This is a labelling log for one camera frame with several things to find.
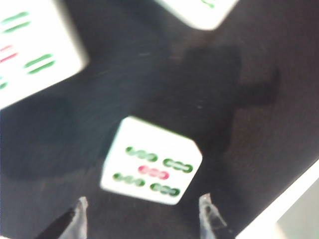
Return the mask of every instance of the mahjong tile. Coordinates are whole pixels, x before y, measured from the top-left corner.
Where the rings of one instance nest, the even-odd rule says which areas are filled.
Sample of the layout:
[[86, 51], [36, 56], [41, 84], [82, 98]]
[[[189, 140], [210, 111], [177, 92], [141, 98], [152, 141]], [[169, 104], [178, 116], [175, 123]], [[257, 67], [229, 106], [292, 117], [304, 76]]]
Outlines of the mahjong tile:
[[202, 161], [191, 139], [136, 117], [122, 120], [106, 157], [102, 189], [177, 204]]

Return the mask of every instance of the dark table surface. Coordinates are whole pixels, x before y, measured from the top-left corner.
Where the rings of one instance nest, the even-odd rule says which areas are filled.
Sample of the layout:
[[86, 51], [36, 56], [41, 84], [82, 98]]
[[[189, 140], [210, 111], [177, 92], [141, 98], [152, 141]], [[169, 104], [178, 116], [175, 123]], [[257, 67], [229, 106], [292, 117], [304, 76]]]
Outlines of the dark table surface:
[[[191, 29], [151, 0], [67, 0], [91, 61], [1, 111], [1, 233], [33, 238], [82, 195], [89, 238], [199, 238], [211, 192], [239, 233], [319, 155], [319, 2], [241, 0]], [[102, 191], [122, 118], [186, 135], [203, 162], [167, 206]]]

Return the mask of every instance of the red marking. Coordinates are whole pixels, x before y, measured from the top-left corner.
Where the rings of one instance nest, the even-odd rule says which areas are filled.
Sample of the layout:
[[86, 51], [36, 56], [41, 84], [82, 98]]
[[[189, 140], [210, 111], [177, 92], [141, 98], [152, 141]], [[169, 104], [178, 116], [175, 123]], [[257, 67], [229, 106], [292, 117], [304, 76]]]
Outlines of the red marking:
[[169, 178], [169, 173], [163, 171], [160, 173], [160, 176], [159, 176], [160, 179], [167, 179]]
[[7, 57], [1, 59], [1, 60], [0, 60], [0, 63], [2, 63], [2, 62], [4, 62], [4, 61], [7, 61], [7, 60], [10, 60], [11, 58], [17, 56], [17, 54], [18, 54], [18, 53], [15, 53], [15, 54], [12, 54], [12, 55], [10, 55], [10, 56], [7, 56]]
[[149, 171], [149, 175], [151, 177], [157, 177], [159, 174], [159, 171], [156, 169], [156, 168], [152, 168], [150, 171]]
[[142, 174], [149, 174], [151, 177], [158, 177], [159, 179], [167, 179], [169, 178], [169, 173], [162, 171], [160, 172], [158, 169], [156, 168], [149, 168], [145, 165], [140, 166], [138, 168], [138, 171]]
[[9, 46], [5, 46], [4, 48], [0, 49], [0, 51], [5, 51], [5, 50], [8, 50], [8, 49], [10, 49], [10, 48], [12, 48], [12, 46], [11, 46], [11, 45], [9, 45]]

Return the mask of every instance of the blurry mahjong tile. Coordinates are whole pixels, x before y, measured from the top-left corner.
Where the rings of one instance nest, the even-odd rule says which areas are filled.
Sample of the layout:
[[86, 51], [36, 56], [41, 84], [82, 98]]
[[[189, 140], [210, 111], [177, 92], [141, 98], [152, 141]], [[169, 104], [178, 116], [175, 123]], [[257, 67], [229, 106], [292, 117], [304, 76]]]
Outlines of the blurry mahjong tile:
[[117, 194], [174, 205], [201, 161], [202, 155], [191, 139], [127, 117], [104, 162], [100, 186]]
[[214, 30], [239, 0], [155, 0], [190, 27]]
[[10, 0], [0, 8], [0, 109], [81, 71], [88, 62], [57, 0]]

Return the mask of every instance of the black surface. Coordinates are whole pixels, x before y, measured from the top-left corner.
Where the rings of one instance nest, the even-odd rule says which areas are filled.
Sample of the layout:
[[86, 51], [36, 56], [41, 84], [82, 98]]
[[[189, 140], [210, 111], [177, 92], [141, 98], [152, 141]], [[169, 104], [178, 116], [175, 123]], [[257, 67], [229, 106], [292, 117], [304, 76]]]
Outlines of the black surface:
[[[85, 195], [89, 238], [195, 239], [211, 192], [235, 235], [318, 157], [317, 0], [241, 0], [213, 32], [150, 0], [67, 4], [91, 62], [1, 111], [2, 234], [35, 237]], [[201, 149], [176, 206], [99, 189], [127, 115]]]

